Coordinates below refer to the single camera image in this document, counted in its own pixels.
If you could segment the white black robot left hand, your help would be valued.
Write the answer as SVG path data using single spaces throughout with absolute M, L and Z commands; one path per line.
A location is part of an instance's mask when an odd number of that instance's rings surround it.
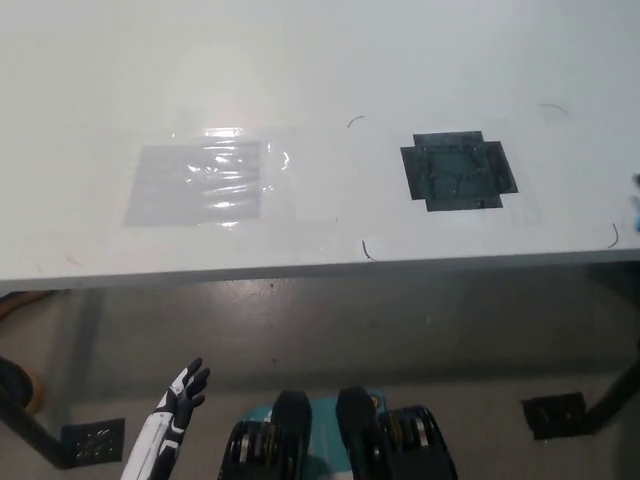
M 209 375 L 210 369 L 197 357 L 179 373 L 161 397 L 152 414 L 164 429 L 160 453 L 169 448 L 179 450 L 194 410 L 205 400 L 202 392 Z

